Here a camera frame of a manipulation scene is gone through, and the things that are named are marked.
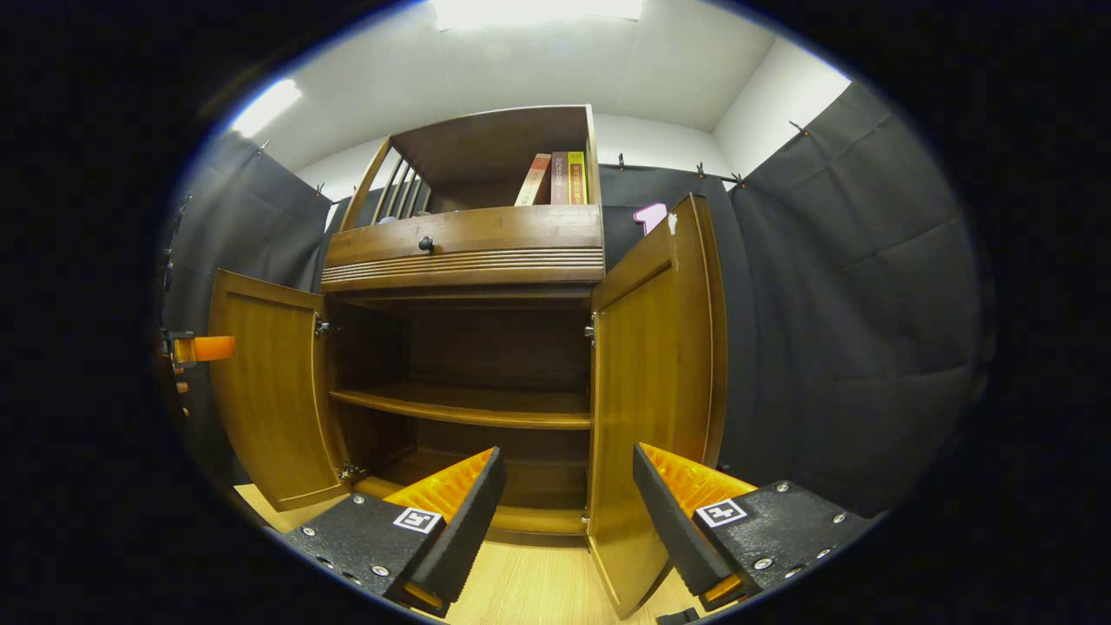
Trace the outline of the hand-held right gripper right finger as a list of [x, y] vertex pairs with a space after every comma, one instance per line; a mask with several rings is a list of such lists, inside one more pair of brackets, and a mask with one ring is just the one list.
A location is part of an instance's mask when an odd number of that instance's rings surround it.
[[651, 444], [634, 481], [669, 562], [704, 609], [780, 589], [875, 525], [790, 480], [755, 487]]

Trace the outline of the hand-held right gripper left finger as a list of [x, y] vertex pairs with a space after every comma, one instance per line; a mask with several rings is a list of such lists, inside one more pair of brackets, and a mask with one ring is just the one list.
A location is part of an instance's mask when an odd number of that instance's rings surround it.
[[503, 454], [491, 447], [384, 498], [352, 493], [281, 540], [358, 592], [444, 617], [462, 594], [506, 483]]

